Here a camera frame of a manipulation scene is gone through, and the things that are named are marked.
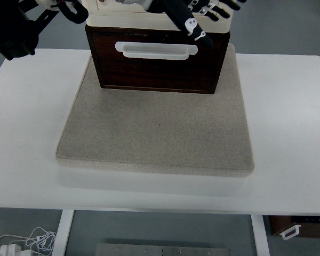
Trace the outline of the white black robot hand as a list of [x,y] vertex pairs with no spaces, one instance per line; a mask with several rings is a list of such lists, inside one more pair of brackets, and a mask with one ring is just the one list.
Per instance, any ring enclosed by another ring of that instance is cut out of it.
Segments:
[[[192,40],[212,49],[214,41],[200,27],[194,14],[209,17],[212,21],[219,21],[219,18],[230,18],[229,10],[238,11],[241,7],[239,3],[246,1],[117,1],[123,5],[138,5],[147,14],[142,16],[143,25],[150,25],[150,28],[164,28],[160,25],[160,19],[155,18],[157,14],[165,13],[172,23]],[[220,7],[222,3],[229,10]]]

